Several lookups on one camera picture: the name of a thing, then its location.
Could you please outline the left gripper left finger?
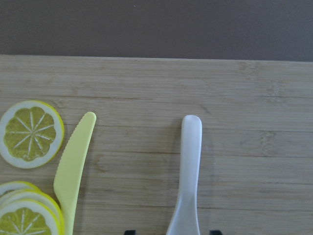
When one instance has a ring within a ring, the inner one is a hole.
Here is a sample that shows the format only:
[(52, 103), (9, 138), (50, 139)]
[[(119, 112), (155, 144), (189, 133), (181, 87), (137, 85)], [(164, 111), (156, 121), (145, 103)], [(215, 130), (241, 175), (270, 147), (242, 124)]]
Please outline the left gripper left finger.
[(126, 230), (123, 235), (136, 235), (136, 230)]

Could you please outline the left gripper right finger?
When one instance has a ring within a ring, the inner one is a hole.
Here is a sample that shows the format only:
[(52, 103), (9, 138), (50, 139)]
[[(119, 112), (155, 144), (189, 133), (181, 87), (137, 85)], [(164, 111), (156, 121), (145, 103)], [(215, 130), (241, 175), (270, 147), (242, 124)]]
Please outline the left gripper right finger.
[(209, 235), (222, 235), (220, 230), (210, 230)]

